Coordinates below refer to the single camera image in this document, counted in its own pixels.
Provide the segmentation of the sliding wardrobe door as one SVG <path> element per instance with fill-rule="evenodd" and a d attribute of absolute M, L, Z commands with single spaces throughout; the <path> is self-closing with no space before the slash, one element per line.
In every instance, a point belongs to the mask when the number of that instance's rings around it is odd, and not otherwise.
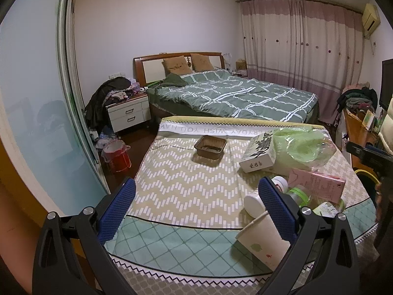
<path fill-rule="evenodd" d="M 46 210 L 78 214 L 105 196 L 64 83 L 67 0 L 15 0 L 1 22 L 1 139 Z"/>

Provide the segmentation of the right brown pillow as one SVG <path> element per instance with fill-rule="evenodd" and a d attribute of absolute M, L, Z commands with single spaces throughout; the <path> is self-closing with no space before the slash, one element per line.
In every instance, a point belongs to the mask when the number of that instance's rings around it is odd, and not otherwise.
<path fill-rule="evenodd" d="M 204 72 L 214 70 L 209 56 L 198 53 L 191 53 L 191 61 L 195 72 Z"/>

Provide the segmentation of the patterned beige tablecloth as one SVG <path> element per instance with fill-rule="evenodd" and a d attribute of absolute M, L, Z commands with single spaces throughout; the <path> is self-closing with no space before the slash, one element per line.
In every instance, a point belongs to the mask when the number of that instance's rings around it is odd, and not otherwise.
<path fill-rule="evenodd" d="M 138 294 L 256 294 L 270 270 L 237 240 L 251 221 L 243 198 L 262 171 L 244 173 L 240 159 L 254 136 L 301 127 L 239 118 L 170 117 L 144 155 L 137 193 L 106 243 Z M 226 139 L 219 160 L 197 155 L 203 135 Z"/>

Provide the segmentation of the beige air conditioner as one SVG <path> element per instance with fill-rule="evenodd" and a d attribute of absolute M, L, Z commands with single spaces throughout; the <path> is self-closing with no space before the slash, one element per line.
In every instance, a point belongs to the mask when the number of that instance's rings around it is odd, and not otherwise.
<path fill-rule="evenodd" d="M 367 3 L 362 14 L 364 38 L 369 39 L 371 34 L 380 24 L 380 16 L 377 6 Z"/>

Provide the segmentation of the green plastic bag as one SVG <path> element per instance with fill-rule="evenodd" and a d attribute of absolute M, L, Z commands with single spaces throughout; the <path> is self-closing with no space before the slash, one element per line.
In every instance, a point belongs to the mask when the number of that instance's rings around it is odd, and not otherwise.
<path fill-rule="evenodd" d="M 313 171 L 324 166 L 337 148 L 330 136 L 311 126 L 273 131 L 276 160 L 270 171 L 287 176 L 293 168 Z"/>

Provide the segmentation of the clothes pile on desk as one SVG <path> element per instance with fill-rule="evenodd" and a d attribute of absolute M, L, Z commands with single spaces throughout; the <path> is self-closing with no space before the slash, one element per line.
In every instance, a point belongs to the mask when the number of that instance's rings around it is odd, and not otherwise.
<path fill-rule="evenodd" d="M 344 91 L 337 99 L 337 112 L 341 113 L 343 109 L 349 109 L 356 112 L 365 109 L 375 113 L 378 104 L 378 97 L 373 88 L 363 86 L 355 87 Z"/>

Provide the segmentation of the white paper cup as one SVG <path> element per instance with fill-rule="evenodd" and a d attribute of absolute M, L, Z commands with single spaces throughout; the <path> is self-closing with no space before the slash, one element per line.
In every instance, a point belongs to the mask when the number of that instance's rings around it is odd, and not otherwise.
<path fill-rule="evenodd" d="M 236 239 L 271 271 L 277 269 L 290 248 L 290 242 L 281 238 L 267 211 L 243 228 Z"/>

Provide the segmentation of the brown plastic food tray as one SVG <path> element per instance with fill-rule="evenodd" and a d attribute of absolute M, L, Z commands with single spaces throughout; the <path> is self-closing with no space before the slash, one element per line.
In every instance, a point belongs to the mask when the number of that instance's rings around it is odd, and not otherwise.
<path fill-rule="evenodd" d="M 194 148 L 198 156 L 216 161 L 223 156 L 226 143 L 226 139 L 203 135 L 195 143 Z"/>

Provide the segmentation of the clear bottle green cap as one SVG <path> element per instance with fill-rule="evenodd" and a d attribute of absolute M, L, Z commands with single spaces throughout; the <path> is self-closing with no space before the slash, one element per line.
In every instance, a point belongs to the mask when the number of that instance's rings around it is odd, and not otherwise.
<path fill-rule="evenodd" d="M 288 189 L 286 194 L 289 195 L 300 208 L 309 207 L 319 216 L 334 218 L 339 212 L 343 212 L 346 208 L 346 201 L 343 198 L 341 198 L 338 203 L 333 203 L 325 198 L 311 195 L 302 185 Z"/>

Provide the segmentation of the green plaid duvet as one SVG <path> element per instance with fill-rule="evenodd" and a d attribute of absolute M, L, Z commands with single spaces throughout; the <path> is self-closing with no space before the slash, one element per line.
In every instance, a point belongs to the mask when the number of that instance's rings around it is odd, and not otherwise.
<path fill-rule="evenodd" d="M 224 69 L 167 75 L 147 87 L 149 103 L 168 115 L 307 123 L 318 113 L 314 93 L 231 75 Z"/>

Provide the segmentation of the wooden bed with headboard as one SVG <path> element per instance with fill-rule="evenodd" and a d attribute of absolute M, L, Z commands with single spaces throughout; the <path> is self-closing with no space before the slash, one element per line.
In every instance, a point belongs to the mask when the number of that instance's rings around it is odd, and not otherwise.
<path fill-rule="evenodd" d="M 147 88 L 151 112 L 173 115 L 251 118 L 314 124 L 318 97 L 276 83 L 238 76 L 225 68 L 221 53 L 205 52 L 212 69 L 197 72 L 193 53 L 134 58 L 133 72 Z"/>

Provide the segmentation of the white supplement bottle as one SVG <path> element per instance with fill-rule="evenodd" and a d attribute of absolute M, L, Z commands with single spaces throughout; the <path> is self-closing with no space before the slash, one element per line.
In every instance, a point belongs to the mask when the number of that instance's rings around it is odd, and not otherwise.
<path fill-rule="evenodd" d="M 288 191 L 288 182 L 284 177 L 275 176 L 271 178 L 271 181 L 282 193 L 286 193 Z M 243 205 L 246 212 L 254 219 L 258 218 L 266 211 L 265 205 L 263 204 L 258 191 L 247 194 L 243 198 Z"/>

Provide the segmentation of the dark clothes pile on nightstand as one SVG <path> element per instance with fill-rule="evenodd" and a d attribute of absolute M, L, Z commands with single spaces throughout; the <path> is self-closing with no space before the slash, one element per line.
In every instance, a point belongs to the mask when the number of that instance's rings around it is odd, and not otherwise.
<path fill-rule="evenodd" d="M 84 108 L 84 119 L 89 129 L 101 131 L 109 124 L 109 115 L 106 106 L 121 102 L 113 97 L 115 93 L 125 92 L 131 97 L 140 91 L 140 84 L 135 79 L 128 80 L 125 77 L 115 77 L 104 82 L 91 96 L 90 101 Z"/>

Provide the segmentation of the pink strawberry milk carton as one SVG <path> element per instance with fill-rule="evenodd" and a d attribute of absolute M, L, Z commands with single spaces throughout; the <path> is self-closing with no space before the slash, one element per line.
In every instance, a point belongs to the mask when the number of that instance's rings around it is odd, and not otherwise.
<path fill-rule="evenodd" d="M 346 181 L 342 178 L 322 173 L 292 169 L 288 177 L 291 188 L 305 189 L 308 195 L 333 203 L 339 203 Z"/>

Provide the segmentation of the wooden desk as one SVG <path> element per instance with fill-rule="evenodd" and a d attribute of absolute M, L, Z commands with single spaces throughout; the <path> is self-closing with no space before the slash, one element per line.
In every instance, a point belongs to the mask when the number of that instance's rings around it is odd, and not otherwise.
<path fill-rule="evenodd" d="M 365 147 L 367 143 L 372 143 L 373 145 L 378 143 L 378 136 L 375 133 L 368 132 L 362 126 L 362 122 L 349 115 L 346 109 L 343 110 L 343 117 L 346 125 L 346 134 L 350 142 L 361 145 L 362 147 Z M 370 167 L 362 164 L 360 159 L 354 155 L 350 155 L 350 164 L 354 170 L 361 168 L 373 175 L 376 174 Z"/>

